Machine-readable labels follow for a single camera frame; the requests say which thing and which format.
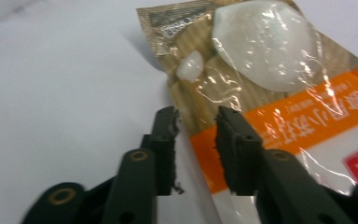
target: food package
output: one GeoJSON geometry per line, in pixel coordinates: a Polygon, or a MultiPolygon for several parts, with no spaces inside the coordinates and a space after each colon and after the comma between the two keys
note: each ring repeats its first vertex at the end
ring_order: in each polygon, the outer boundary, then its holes
{"type": "Polygon", "coordinates": [[[295,154],[311,176],[350,194],[358,183],[358,59],[319,33],[292,1],[200,0],[139,8],[168,75],[223,223],[259,223],[231,195],[215,149],[220,105],[240,111],[263,147],[295,154]]]}

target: white object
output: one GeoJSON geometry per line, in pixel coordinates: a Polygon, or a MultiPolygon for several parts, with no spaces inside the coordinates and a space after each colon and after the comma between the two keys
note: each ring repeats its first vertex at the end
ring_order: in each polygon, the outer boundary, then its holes
{"type": "Polygon", "coordinates": [[[176,75],[181,79],[194,82],[202,71],[202,56],[197,50],[194,50],[180,62],[176,70],[176,75]]]}
{"type": "Polygon", "coordinates": [[[285,3],[250,1],[216,10],[213,43],[220,56],[255,84],[294,91],[320,68],[320,37],[285,3]]]}

